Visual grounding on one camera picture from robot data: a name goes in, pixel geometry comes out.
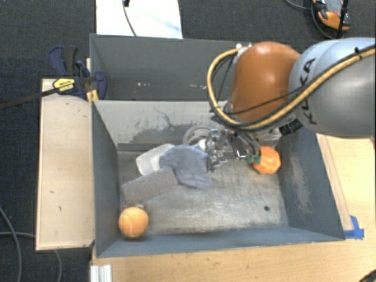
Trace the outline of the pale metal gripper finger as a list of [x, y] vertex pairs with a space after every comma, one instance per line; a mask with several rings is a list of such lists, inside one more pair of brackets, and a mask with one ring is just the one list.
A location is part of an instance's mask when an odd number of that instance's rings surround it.
[[214, 172], [218, 167], [227, 164], [228, 161], [228, 158], [225, 157], [223, 152], [211, 152], [208, 154], [207, 158], [207, 171]]
[[226, 131], [224, 129], [210, 129], [206, 138], [206, 151], [219, 151], [226, 145]]

